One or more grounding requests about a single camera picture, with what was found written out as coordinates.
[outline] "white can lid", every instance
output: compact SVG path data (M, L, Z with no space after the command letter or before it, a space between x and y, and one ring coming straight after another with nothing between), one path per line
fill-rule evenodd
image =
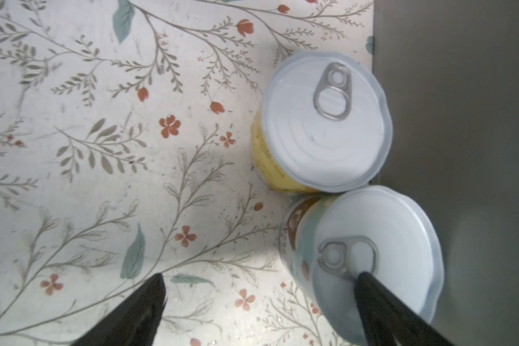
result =
M417 203L378 185L345 193L319 222L315 248L339 238L373 242L379 256L375 278L425 321L432 320L444 265L435 229ZM348 268L352 272L372 268L373 253L354 248L346 257ZM315 300L335 331L349 342L365 345L353 281L328 273L318 260L311 263L311 278Z
M351 111L342 120L323 116L314 105L331 63L341 64L351 76ZM318 100L330 114L346 109L346 98L335 88L322 91ZM279 67L263 99L263 129L272 155L290 177L327 192L368 183L381 169L392 141L380 84L359 63L338 53L303 52Z

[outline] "pull tab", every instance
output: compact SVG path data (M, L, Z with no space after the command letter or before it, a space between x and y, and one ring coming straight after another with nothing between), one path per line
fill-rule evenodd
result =
M369 272L376 275L377 269L379 269L379 249L371 239L364 236L326 240L319 246L318 260L320 267L327 273L346 280L357 279L359 273L364 270L357 267L350 268L348 263L353 262L353 251L363 252L361 249L352 249L354 245L359 243L366 244L371 248L373 261Z
M321 107L319 95L325 89L335 90L344 96L346 106L342 113L331 114ZM326 67L313 94L313 105L319 114L326 118L337 121L346 119L352 109L352 72L348 67L341 63L330 63Z

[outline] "floral tablecloth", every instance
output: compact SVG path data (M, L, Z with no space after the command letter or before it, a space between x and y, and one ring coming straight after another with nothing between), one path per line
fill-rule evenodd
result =
M371 67L347 0L0 0L0 345L69 344L155 272L157 345L344 342L278 259L249 157L275 67Z

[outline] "branch pattern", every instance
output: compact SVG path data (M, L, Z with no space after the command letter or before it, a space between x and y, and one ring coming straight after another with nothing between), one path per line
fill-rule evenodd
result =
M66 176L70 183L73 182L74 174L79 173L81 169L79 162L84 159L85 151L88 151L87 157L89 166L92 169L96 166L97 160L100 160L102 168L107 173L113 174L113 166L110 162L110 160L112 160L116 163L117 170L120 173L125 173L125 164L129 165L134 173L138 171L137 166L148 170L145 157L137 158L132 155L131 149L129 148L129 145L133 142L137 143L140 147L146 147L146 143L138 139L144 131L142 124L139 123L136 130L134 126L131 126L126 139L123 139L122 135L116 133L117 125L112 125L99 132L94 141L90 142L88 140L90 135L102 129L105 122L106 120L104 118L98 120L92 126L87 138L84 140L76 139L68 135L62 129L56 128L58 132L64 135L68 140L66 146L60 147L57 150L56 157L64 157L60 162L60 167L66 167L69 164L69 168L63 170L61 175Z

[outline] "red flower print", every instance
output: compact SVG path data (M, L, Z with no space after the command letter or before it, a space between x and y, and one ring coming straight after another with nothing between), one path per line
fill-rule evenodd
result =
M225 138L225 136L219 137L219 140L223 143L225 148L228 148L229 145L236 143L235 140L231 139L231 136L232 136L232 133L231 132L227 132L227 137L226 138Z
M290 7L285 6L285 5L280 5L279 7L277 7L277 10L279 10L279 12L281 12L281 13L287 13L288 11L290 11Z
M183 247L189 246L189 241L195 241L198 237L195 234L189 234L190 226L183 226L183 234L177 233L175 234L175 240L182 240L181 245Z
M223 105L220 104L219 102L212 102L210 105L210 109L215 114L225 113L225 109L223 108Z
M248 298L246 298L246 289L241 289L238 294L240 294L242 299L235 301L235 306L240 307L242 305L242 308L244 309L244 311L249 311L250 310L249 303L250 304L253 303L256 300L256 296L251 295Z
M59 291L63 288L62 283L56 283L58 278L59 278L58 274L52 274L52 275L50 275L50 280L52 282L47 281L47 280L42 280L40 283L40 287L42 287L42 288L47 287L45 293L48 294L49 296L51 296L54 293L54 290Z
M148 98L148 89L146 89L145 87L140 89L138 91L138 98L140 99L141 102L144 102L144 100L146 100Z
M161 135L163 138L169 137L169 135L176 136L179 134L179 126L181 126L181 122L179 120L175 121L175 116L170 115L166 119L161 118L159 120L159 125L165 127L161 130Z
M236 24L236 29L238 30L238 33L246 37L246 34L254 32L254 24L248 19L242 19L238 24Z
M309 306L311 306L311 312L316 315L316 314L321 314L321 310L319 310L319 308L317 306L315 306L314 303L311 303Z

